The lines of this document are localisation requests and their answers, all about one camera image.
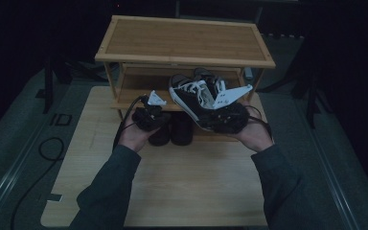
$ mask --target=black cable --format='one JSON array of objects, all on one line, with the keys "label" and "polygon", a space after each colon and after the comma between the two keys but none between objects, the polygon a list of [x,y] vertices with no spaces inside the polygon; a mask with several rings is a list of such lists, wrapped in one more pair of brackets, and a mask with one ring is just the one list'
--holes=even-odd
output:
[{"label": "black cable", "polygon": [[[261,113],[261,111],[257,107],[252,106],[252,105],[246,105],[245,107],[251,107],[251,108],[255,109],[256,111],[258,111],[259,116],[262,117],[262,113]],[[255,117],[252,117],[252,116],[249,116],[249,119],[251,119],[251,120],[253,120],[255,122],[260,123],[265,128],[265,130],[267,131],[267,133],[270,136],[270,138],[273,138],[273,136],[271,134],[271,126],[268,123],[264,122],[263,120],[261,120],[259,118],[255,118]]]},{"label": "black cable", "polygon": [[125,126],[125,123],[127,121],[127,118],[129,117],[129,114],[131,112],[131,110],[133,109],[133,107],[141,100],[145,99],[146,96],[139,96],[137,97],[137,99],[135,99],[133,101],[133,103],[130,104],[130,107],[127,109],[126,111],[126,114],[125,114],[125,117],[124,119],[122,120],[122,122],[119,124],[119,128],[118,128],[118,131],[116,132],[116,135],[115,135],[115,139],[113,140],[113,147],[112,147],[112,150],[115,149],[115,147],[118,145],[119,143],[119,139],[121,139],[121,135],[122,135],[122,131],[125,130],[127,127],[130,127],[131,125],[133,124],[136,124],[136,123],[133,123],[129,126]]},{"label": "black cable", "polygon": [[[52,140],[57,140],[61,143],[61,150],[58,153],[56,158],[50,158],[47,157],[43,154],[41,148],[43,147],[43,145],[49,141]],[[48,160],[48,161],[52,161],[53,163],[50,165],[50,167],[32,184],[31,187],[29,187],[29,189],[26,191],[25,194],[23,194],[22,197],[20,197],[20,199],[17,201],[16,206],[14,207],[14,210],[11,214],[11,230],[14,230],[14,218],[16,217],[16,213],[17,210],[20,207],[20,204],[23,202],[23,200],[26,198],[26,196],[29,194],[29,192],[35,187],[35,185],[54,167],[54,165],[56,164],[56,162],[61,161],[64,159],[64,157],[61,157],[62,154],[64,152],[64,142],[58,138],[58,137],[51,137],[49,139],[46,139],[45,141],[41,142],[40,145],[38,146],[38,153],[40,154],[41,157],[43,157],[44,159]]]}]

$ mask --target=dark sleeve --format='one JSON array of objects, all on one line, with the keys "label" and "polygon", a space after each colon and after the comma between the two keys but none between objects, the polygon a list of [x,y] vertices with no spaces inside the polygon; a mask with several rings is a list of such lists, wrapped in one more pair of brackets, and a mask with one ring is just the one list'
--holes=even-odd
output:
[{"label": "dark sleeve", "polygon": [[262,182],[264,214],[270,229],[324,229],[312,197],[306,194],[307,181],[278,146],[251,157]]},{"label": "dark sleeve", "polygon": [[135,151],[117,146],[91,185],[77,197],[80,210],[69,229],[122,229],[140,160]]}]

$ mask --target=gray floor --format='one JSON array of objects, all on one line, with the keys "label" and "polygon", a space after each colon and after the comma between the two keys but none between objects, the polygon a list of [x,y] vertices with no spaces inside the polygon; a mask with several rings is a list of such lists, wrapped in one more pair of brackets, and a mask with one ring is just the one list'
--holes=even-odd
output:
[{"label": "gray floor", "polygon": [[[283,77],[302,39],[265,37],[277,64],[264,73],[261,87]],[[38,154],[38,145],[59,137],[67,148],[79,120],[89,90],[103,83],[75,78],[71,85],[56,84],[51,111],[43,115],[44,102],[35,94],[43,87],[42,73],[33,77],[0,122],[0,229],[11,229],[11,216],[18,200],[52,165]],[[311,182],[308,190],[321,210],[327,229],[368,229],[368,180],[338,120],[319,105],[316,129],[305,119],[307,102],[294,100],[289,90],[294,82],[270,93],[260,94],[264,111],[277,144]],[[50,126],[54,114],[72,115],[70,126]],[[60,144],[50,141],[42,151],[56,157]],[[12,166],[23,161],[18,177]],[[35,185],[22,201],[14,219],[14,229],[46,229],[39,219],[45,200],[56,180],[60,162]],[[8,195],[2,191],[11,191]],[[250,226],[250,229],[262,229]]]}]

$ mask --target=shoe tongue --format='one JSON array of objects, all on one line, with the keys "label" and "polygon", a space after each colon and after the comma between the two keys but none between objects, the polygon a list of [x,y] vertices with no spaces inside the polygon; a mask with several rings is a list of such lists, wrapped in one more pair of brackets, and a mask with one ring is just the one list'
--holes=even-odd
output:
[{"label": "shoe tongue", "polygon": [[202,89],[199,91],[198,94],[199,104],[201,105],[201,107],[207,109],[214,109],[215,100],[204,80],[200,81],[199,87]]}]

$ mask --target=light wooden panel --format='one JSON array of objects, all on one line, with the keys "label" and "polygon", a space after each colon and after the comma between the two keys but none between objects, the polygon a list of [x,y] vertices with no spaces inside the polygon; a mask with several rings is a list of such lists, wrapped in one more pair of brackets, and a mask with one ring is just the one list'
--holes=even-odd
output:
[{"label": "light wooden panel", "polygon": [[[263,112],[259,97],[253,100]],[[112,102],[107,86],[92,88],[52,191],[62,200],[47,202],[44,226],[70,224],[79,210],[77,195],[108,159],[120,123]],[[126,226],[266,225],[251,153],[239,142],[146,145]]]},{"label": "light wooden panel", "polygon": [[113,16],[96,60],[274,68],[251,23]]}]

